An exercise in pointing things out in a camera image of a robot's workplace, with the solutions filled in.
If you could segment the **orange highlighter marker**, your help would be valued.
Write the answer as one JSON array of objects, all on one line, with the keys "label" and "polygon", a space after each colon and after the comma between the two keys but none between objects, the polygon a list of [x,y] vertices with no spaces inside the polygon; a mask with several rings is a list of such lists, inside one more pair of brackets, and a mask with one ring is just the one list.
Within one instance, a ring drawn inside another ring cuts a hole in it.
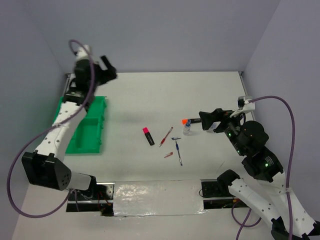
[{"label": "orange highlighter marker", "polygon": [[182,120],[181,120],[181,123],[182,123],[183,125],[185,125],[188,121],[190,121],[191,124],[201,123],[201,119],[200,119],[200,118],[182,119]]}]

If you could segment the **blue gel pen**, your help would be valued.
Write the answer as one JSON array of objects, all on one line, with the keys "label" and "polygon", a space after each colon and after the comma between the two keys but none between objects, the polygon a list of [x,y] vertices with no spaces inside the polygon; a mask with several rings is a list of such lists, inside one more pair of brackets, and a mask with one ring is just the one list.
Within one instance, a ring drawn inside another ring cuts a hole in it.
[{"label": "blue gel pen", "polygon": [[177,140],[175,140],[175,147],[176,147],[177,154],[178,154],[179,164],[180,164],[180,166],[183,166],[181,153],[180,153],[180,148],[179,148],[179,144],[178,144]]}]

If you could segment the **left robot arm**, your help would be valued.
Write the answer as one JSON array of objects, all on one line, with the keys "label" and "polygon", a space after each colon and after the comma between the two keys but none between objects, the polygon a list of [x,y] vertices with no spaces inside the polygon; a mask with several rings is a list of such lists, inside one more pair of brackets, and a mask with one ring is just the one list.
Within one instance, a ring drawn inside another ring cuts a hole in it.
[{"label": "left robot arm", "polygon": [[89,91],[90,86],[89,59],[77,60],[74,78],[62,97],[53,129],[34,152],[25,152],[22,156],[22,165],[30,184],[59,191],[78,190],[88,200],[97,196],[94,176],[73,172],[63,163],[69,142],[94,101],[95,93]]}]

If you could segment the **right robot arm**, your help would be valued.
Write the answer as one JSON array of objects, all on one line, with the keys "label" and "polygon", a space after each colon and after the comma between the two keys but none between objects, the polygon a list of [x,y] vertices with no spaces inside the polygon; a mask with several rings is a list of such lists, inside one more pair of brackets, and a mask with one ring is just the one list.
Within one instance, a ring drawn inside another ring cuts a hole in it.
[{"label": "right robot arm", "polygon": [[276,155],[266,146],[269,136],[254,120],[241,123],[232,110],[215,109],[199,112],[202,129],[219,123],[214,133],[225,133],[234,149],[244,159],[246,172],[260,184],[270,201],[252,190],[233,170],[217,178],[217,190],[233,195],[251,208],[268,225],[275,240],[308,240],[320,234],[320,223],[302,207],[295,193],[286,187],[286,173]]}]

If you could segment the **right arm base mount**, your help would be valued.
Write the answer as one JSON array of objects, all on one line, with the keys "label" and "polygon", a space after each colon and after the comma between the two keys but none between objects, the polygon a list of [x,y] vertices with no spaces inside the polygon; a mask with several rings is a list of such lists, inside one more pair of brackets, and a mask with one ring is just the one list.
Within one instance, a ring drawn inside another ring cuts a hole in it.
[{"label": "right arm base mount", "polygon": [[245,203],[238,203],[240,200],[228,192],[220,190],[216,179],[201,180],[201,189],[198,191],[203,200],[205,210],[231,209],[234,204],[238,208],[246,208]]}]

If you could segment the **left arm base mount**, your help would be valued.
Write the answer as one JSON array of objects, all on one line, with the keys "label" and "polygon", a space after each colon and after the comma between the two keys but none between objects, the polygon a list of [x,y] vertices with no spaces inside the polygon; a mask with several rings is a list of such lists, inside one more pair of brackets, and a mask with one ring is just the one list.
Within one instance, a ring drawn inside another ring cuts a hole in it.
[{"label": "left arm base mount", "polygon": [[115,182],[98,182],[91,198],[80,191],[72,193],[67,201],[67,213],[94,212],[104,217],[114,216]]}]

